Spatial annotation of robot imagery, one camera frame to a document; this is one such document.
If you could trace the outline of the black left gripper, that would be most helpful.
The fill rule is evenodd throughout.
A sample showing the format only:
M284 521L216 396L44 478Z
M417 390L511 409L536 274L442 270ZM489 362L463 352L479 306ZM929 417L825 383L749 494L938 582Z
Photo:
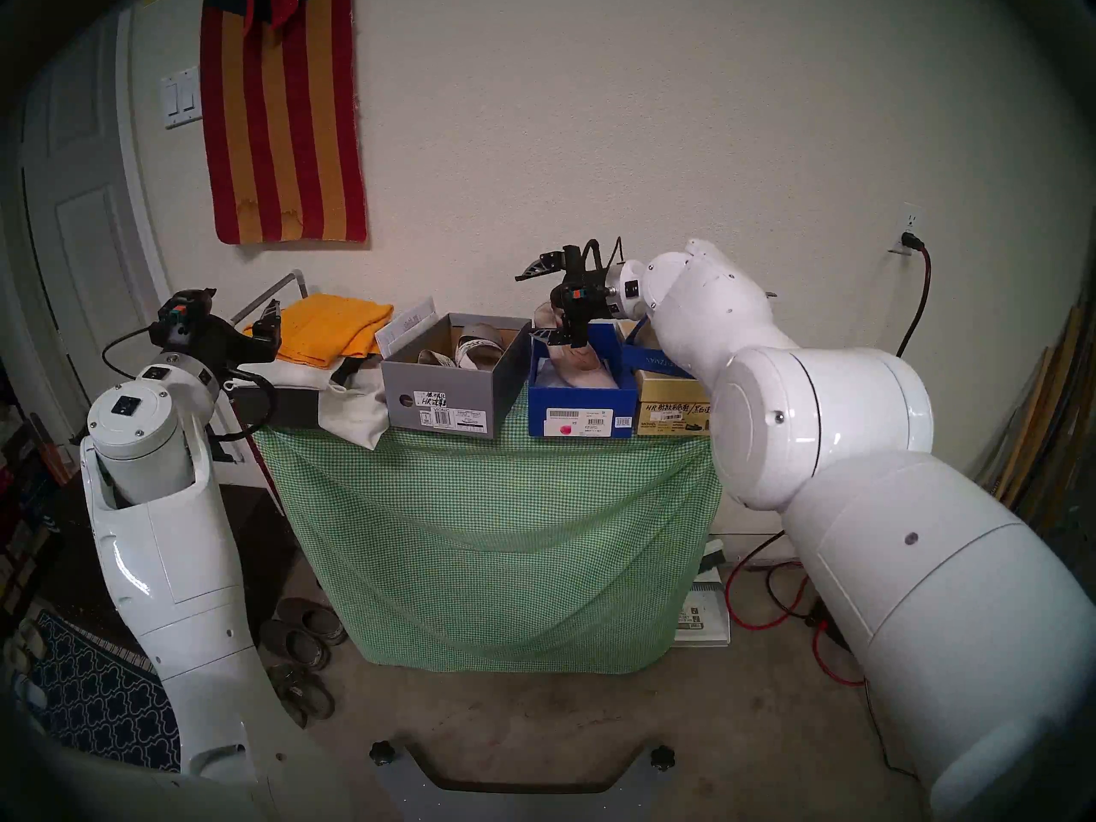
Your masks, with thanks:
M279 300L266 302L253 327L258 334L244 334L219 317L207 315L189 326L169 326L165 319L150 326L150 340L165 354L197 359L216 377L227 377L229 372L243 364L274 362L279 350L282 313Z

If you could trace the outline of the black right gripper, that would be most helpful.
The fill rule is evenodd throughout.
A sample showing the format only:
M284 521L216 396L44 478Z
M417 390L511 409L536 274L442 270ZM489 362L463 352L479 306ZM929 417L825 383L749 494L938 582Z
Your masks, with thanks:
M550 293L552 310L560 311L560 326L534 328L530 336L550 349L584 349L589 343L589 324L596 319L610 317L609 286L607 282L614 258L623 258L623 246L614 246L608 262L603 264L598 244L580 249L566 244L538 255L527 269L515 276L515 282L541 278L562 272L562 281Z

